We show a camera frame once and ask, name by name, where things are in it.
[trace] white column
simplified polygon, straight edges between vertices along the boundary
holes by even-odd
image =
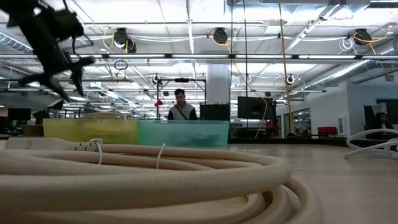
[[[229,65],[207,65],[207,104],[229,103]]]

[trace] yellow bin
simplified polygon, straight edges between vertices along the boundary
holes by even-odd
[[[138,144],[137,121],[131,119],[44,119],[44,136],[73,142],[101,138],[104,144]]]

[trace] teal bin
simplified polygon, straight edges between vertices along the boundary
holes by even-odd
[[[171,147],[225,147],[229,121],[143,121],[137,123],[139,144]]]

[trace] person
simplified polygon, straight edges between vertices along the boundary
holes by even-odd
[[[374,115],[374,122],[370,129],[393,129],[392,125],[388,123],[387,114],[377,113]],[[396,138],[394,134],[388,134],[384,132],[376,132],[366,135],[367,139],[377,139],[377,140],[388,140],[391,138]]]
[[[195,108],[185,101],[185,92],[182,89],[174,91],[177,104],[171,107],[167,119],[169,120],[197,120]]]
[[[386,113],[377,113],[374,115],[374,123],[372,124],[372,129],[393,129],[392,125],[388,123]]]

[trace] beige hose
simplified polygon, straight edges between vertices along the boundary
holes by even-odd
[[[159,147],[102,145],[103,164],[97,165],[95,144],[45,145],[0,151],[2,223],[314,224],[323,219],[317,196],[291,178],[287,163],[276,157],[166,147],[156,170]],[[282,185],[301,201],[293,217]]]

